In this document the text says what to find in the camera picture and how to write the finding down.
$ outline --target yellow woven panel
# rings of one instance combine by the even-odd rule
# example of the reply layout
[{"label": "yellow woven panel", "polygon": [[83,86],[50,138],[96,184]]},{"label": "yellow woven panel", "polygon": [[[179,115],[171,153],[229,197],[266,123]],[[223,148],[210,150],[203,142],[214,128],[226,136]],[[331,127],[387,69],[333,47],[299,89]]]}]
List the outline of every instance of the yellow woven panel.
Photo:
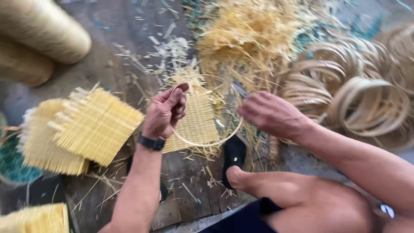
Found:
[{"label": "yellow woven panel", "polygon": [[[186,115],[178,121],[177,133],[183,138],[197,143],[207,144],[219,141],[219,133],[214,122],[214,111],[208,95],[204,92],[187,94]],[[182,150],[191,145],[180,140],[175,134],[165,142],[163,153]]]},{"label": "yellow woven panel", "polygon": [[46,124],[54,114],[64,110],[64,100],[46,100],[29,116],[28,139],[24,144],[24,165],[38,167],[56,173],[79,175],[87,171],[89,161],[57,146],[53,135],[57,132]]},{"label": "yellow woven panel", "polygon": [[26,208],[0,217],[1,233],[69,233],[66,204]]},{"label": "yellow woven panel", "polygon": [[64,104],[70,119],[54,140],[63,148],[108,166],[144,115],[102,88],[91,94],[72,93]]}]

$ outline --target black wristwatch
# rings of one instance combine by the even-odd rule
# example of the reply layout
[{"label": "black wristwatch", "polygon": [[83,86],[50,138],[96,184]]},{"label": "black wristwatch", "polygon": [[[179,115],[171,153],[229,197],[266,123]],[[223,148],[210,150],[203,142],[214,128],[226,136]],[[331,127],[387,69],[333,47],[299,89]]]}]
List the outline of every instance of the black wristwatch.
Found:
[{"label": "black wristwatch", "polygon": [[162,148],[164,148],[165,140],[146,138],[142,135],[142,132],[140,132],[138,143],[153,150],[162,150]]}]

